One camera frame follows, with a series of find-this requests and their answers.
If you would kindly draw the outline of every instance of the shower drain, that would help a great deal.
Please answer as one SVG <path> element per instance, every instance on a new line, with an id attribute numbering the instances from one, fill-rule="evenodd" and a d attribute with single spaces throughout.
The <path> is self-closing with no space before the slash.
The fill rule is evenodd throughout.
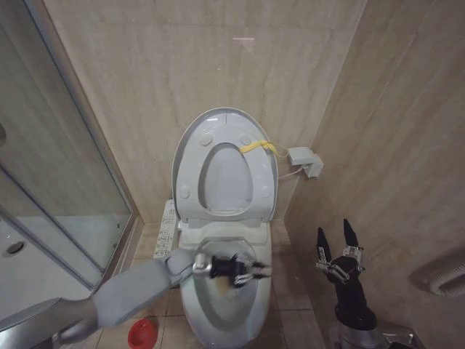
<path id="1" fill-rule="evenodd" d="M 13 257 L 16 254 L 20 253 L 22 250 L 24 250 L 25 246 L 26 243 L 24 241 L 15 242 L 9 245 L 7 250 L 3 252 L 3 257 Z"/>

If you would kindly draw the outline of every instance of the bidet control panel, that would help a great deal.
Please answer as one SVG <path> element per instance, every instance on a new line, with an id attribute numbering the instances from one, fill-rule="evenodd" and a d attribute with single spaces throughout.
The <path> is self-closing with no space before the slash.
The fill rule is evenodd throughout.
<path id="1" fill-rule="evenodd" d="M 177 216 L 174 200 L 166 201 L 153 258 L 167 257 L 177 245 Z"/>

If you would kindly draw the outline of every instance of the white toilet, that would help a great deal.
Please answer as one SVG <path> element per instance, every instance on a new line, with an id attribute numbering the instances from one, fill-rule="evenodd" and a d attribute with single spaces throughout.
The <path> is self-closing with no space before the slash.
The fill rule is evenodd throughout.
<path id="1" fill-rule="evenodd" d="M 239 151 L 258 140 L 268 140 L 263 128 L 233 108 L 207 111 L 187 128 L 172 169 L 179 247 L 220 257 L 240 252 L 271 265 L 276 159 L 262 147 Z M 270 278 L 233 289 L 221 279 L 194 276 L 181 284 L 181 295 L 187 320 L 204 346 L 239 348 L 260 332 L 270 289 Z"/>

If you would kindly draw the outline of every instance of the shower enclosure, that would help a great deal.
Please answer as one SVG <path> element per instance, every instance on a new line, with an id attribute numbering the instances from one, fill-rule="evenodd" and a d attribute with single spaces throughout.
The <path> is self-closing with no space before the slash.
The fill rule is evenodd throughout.
<path id="1" fill-rule="evenodd" d="M 88 296 L 135 215 L 39 10 L 0 4 L 0 318 Z"/>

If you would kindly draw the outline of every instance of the wall outlet box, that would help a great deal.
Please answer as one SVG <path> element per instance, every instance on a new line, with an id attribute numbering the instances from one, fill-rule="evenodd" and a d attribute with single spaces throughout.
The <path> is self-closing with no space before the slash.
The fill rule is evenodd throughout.
<path id="1" fill-rule="evenodd" d="M 291 165 L 306 165 L 314 161 L 315 154 L 308 147 L 289 148 Z"/>
<path id="2" fill-rule="evenodd" d="M 323 169 L 320 157 L 308 147 L 289 148 L 289 161 L 291 165 L 303 166 L 308 178 L 318 177 Z"/>
<path id="3" fill-rule="evenodd" d="M 313 154 L 315 162 L 304 168 L 305 174 L 308 178 L 316 178 L 320 176 L 323 169 L 323 162 L 317 154 Z"/>

